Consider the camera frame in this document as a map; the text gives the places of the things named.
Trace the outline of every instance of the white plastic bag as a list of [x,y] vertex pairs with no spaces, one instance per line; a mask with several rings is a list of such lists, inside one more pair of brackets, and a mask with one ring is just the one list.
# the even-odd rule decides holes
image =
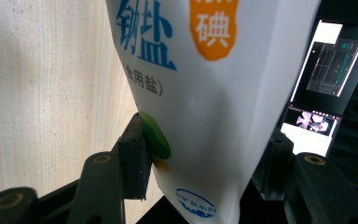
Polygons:
[[106,2],[159,187],[189,223],[238,223],[319,0]]

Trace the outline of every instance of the orange label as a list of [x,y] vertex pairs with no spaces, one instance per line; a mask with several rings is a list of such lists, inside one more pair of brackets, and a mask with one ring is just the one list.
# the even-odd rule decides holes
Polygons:
[[238,0],[190,0],[190,31],[208,61],[228,56],[235,44]]

